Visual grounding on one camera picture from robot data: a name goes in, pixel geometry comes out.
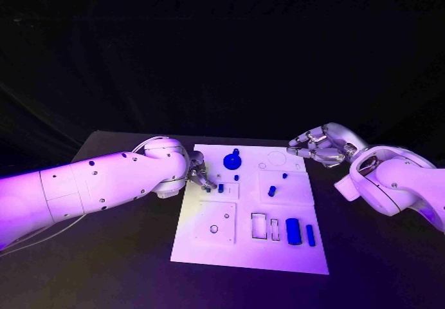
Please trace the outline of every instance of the small blue piece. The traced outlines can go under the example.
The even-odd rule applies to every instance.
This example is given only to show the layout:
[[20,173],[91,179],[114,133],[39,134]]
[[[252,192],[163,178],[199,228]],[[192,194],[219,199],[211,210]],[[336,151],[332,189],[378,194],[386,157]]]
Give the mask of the small blue piece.
[[277,187],[271,185],[270,193],[268,195],[272,197],[275,195]]
[[290,218],[285,220],[285,229],[288,231],[288,243],[290,245],[301,245],[301,232],[298,219]]
[[314,247],[316,246],[314,230],[310,224],[306,226],[306,231],[308,233],[308,245]]
[[241,157],[238,148],[234,149],[234,153],[225,156],[225,160],[222,161],[226,169],[238,169],[241,167]]

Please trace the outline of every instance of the white platform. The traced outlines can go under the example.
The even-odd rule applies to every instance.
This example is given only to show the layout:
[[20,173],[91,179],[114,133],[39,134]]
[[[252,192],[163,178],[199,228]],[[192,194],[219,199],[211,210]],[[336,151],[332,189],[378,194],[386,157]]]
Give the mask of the white platform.
[[[242,164],[231,171],[224,158],[235,148]],[[208,193],[188,183],[170,260],[329,274],[304,159],[281,147],[196,145],[195,150],[205,154],[209,179],[225,184],[225,192]],[[277,187],[274,197],[268,195],[271,185]],[[252,238],[252,213],[267,215],[267,239]],[[288,244],[288,218],[300,221],[301,245]],[[272,240],[272,219],[278,220],[280,241]],[[314,228],[314,247],[308,246],[307,224]]]

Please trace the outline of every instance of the black backdrop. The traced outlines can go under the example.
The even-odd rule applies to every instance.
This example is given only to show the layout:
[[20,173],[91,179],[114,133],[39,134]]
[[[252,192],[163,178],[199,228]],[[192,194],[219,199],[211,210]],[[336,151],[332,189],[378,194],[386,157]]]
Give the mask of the black backdrop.
[[0,1],[5,163],[69,162],[98,129],[291,139],[339,122],[440,164],[441,2],[329,2]]

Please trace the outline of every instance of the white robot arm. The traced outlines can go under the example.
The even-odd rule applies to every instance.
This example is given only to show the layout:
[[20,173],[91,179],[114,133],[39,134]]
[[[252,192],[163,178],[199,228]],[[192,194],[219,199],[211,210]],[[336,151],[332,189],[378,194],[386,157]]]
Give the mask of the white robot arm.
[[141,143],[134,152],[0,179],[0,250],[33,231],[152,191],[160,198],[177,195],[188,180],[216,189],[202,153],[188,154],[182,143],[164,136]]
[[[308,149],[297,147],[306,141]],[[370,147],[333,122],[291,140],[288,153],[313,158],[329,168],[350,162],[350,174],[334,184],[346,199],[362,196],[388,216],[411,208],[445,232],[445,169],[437,169],[418,154],[399,147]]]

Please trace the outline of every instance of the black table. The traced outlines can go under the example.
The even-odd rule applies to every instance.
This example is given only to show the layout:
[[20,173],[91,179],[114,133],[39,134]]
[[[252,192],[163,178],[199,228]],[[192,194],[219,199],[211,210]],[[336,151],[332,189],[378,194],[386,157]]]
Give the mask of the black table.
[[[97,131],[74,162],[130,151],[152,136]],[[188,150],[287,145],[172,137]],[[166,200],[152,192],[2,258],[2,308],[444,308],[444,234],[412,210],[391,218],[362,199],[346,201],[333,186],[346,165],[330,171],[307,160],[306,166],[329,276],[170,262],[183,190]]]

